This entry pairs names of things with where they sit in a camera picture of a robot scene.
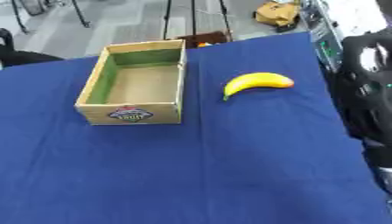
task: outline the wooden crate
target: wooden crate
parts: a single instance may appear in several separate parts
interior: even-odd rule
[[[180,123],[184,40],[104,48],[76,109],[93,125]]]

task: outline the gray floor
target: gray floor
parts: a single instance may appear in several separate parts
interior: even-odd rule
[[[172,0],[169,37],[191,33],[190,0]],[[219,0],[196,0],[198,32],[224,31]],[[251,13],[263,0],[225,0],[235,39],[274,35]],[[49,53],[63,58],[97,55],[109,44],[158,40],[162,38],[166,0],[79,0],[91,28],[84,28],[70,3],[56,6],[46,14],[31,17],[32,31],[15,35],[20,50]],[[294,32],[301,32],[299,26]]]

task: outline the bag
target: bag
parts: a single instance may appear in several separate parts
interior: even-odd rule
[[[298,13],[299,5],[296,3],[269,1],[257,9],[255,20],[268,25],[291,25],[295,23]]]

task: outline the banana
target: banana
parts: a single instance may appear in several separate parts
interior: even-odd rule
[[[224,101],[247,88],[290,88],[294,81],[277,73],[247,73],[233,78],[224,89]]]

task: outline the blue cloth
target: blue cloth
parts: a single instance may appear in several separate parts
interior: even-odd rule
[[[188,51],[180,125],[90,126],[96,58],[0,73],[0,223],[383,224],[384,194],[331,104],[307,34]],[[221,100],[268,71],[291,89]]]

